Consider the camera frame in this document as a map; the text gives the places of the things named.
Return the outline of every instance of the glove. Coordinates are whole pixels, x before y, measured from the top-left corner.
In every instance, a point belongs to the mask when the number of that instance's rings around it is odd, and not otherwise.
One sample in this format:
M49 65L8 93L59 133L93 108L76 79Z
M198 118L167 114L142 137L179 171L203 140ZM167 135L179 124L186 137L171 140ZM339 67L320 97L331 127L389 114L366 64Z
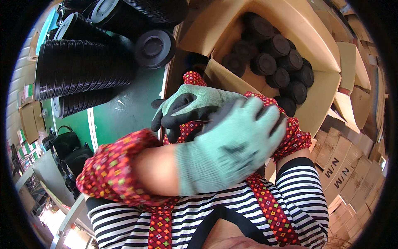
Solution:
M193 120L208 120L211 113L237 99L247 97L207 86L184 84L160 104L152 120L151 130L158 131L162 125L166 128L169 142L175 143L181 135L180 125ZM152 106L156 107L159 103L159 100L155 100Z
M255 172L285 135L285 117L274 129L279 117L277 106L265 110L258 98L237 100L215 127L177 144L179 195L224 190Z

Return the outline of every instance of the open cardboard box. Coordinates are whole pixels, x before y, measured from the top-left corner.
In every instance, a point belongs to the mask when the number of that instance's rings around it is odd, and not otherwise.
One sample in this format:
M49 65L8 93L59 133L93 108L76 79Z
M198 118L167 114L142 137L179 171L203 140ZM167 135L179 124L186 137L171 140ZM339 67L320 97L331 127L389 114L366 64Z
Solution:
M340 54L328 29L306 0L216 0L197 17L178 47L211 57L205 74L218 88L241 94L252 91L268 97L279 95L277 89L266 84L265 77L252 73L249 66L239 78L221 65L223 57L240 40L240 17L245 12L255 12L271 22L311 63L314 84L307 100L297 107L295 117L303 131L316 134L341 80Z
M371 84L357 47L346 42L337 42L337 45L341 59L341 82L334 104L346 125L359 133L372 105Z

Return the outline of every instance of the gloved hand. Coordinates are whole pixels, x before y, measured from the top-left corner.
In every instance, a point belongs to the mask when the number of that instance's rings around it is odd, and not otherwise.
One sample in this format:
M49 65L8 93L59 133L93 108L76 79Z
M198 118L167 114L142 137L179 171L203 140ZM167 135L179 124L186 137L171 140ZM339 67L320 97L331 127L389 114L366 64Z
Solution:
M285 136L286 118L259 98L237 100L225 117L192 142L176 145L179 195L224 190L254 173Z
M207 86L181 85L175 94L160 104L152 120L151 130L158 131L162 125L166 128L169 141L175 143L181 134L180 125L193 120L208 120L211 113L237 99L247 97ZM152 106L158 104L159 100L155 100Z

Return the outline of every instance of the black and white striped shirt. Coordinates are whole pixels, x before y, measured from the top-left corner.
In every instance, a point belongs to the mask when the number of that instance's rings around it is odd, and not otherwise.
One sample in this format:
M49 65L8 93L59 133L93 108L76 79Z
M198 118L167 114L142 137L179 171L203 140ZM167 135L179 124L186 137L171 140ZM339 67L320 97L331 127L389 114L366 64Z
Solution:
M295 158L279 170L275 185L262 182L280 204L301 245L320 248L328 235L329 215L313 162ZM219 206L251 221L264 235L265 244L279 246L245 181L227 190L181 198L172 212L172 248L187 248L202 221ZM87 207L100 248L147 248L150 213L105 199L89 198Z

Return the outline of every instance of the cardboard box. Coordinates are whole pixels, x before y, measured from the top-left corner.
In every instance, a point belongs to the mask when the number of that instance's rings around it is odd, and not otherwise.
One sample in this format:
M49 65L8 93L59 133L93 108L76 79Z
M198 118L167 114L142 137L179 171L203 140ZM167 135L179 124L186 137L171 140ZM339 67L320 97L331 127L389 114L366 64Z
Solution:
M348 210L346 210L341 216L333 218L335 219L335 222L333 223L333 225L330 226L332 233L334 231L338 231L342 226L344 226L347 223L347 221L351 219L351 217L352 217L351 213Z
M330 128L328 135L326 136L326 140L322 145L322 148L315 159L315 162L321 166L322 169L325 169L336 145L339 141L340 131Z
M357 47L337 42L341 59L341 82L333 101L346 125L357 133L363 129L371 108L371 84Z
M380 196L381 190L384 186L385 177L381 174L376 182L375 187L366 199L366 205L370 206L377 196Z
M336 148L334 149L328 163L326 164L320 181L322 189L326 189L332 182L333 178L340 172L340 168L343 165L344 159L351 147L351 141L340 136L337 142Z
M324 144L327 136L328 136L328 133L324 132L322 130L319 130L316 133L316 135L315 135L316 144L315 144L315 146L314 146L314 148L312 149L312 152L311 152L311 160L313 162L315 162L315 159L318 156L318 154L319 154L319 152L320 152L320 150L322 148L322 145Z
M345 17L353 29L354 33L357 35L358 39L373 42L372 38L368 34L368 31L362 25L362 22L358 19L356 15L348 15Z
M329 186L324 189L324 195L326 202L329 204L344 188L347 184L348 179L354 172L360 157L362 156L362 151L355 145L351 144L347 156L345 157L340 169L334 175Z
M372 162L367 158L361 157L359 159L359 162L354 172L351 174L351 177L348 179L346 185L340 192L340 196L346 205L350 203L354 195L360 189L367 173L369 172L371 165Z
M359 209L365 204L371 191L375 188L377 180L380 178L380 175L381 166L373 161L361 187L356 192L352 200L349 202L349 205L355 211L359 211Z
M44 129L43 117L41 114L41 105L39 101L26 104L19 109L23 133L26 141L32 144L39 138L39 130Z
M315 10L315 13L322 20L335 41L349 42L353 38L350 31L335 13L327 10Z
M338 47L325 25L306 0L216 0L192 24L178 47L210 56L205 74L214 86L244 94L246 91L268 97L279 95L264 77L247 65L242 78L221 65L235 42L240 40L245 12L255 12L290 39L314 70L314 84L304 104L295 114L303 131L315 134L321 126L337 92L341 76Z

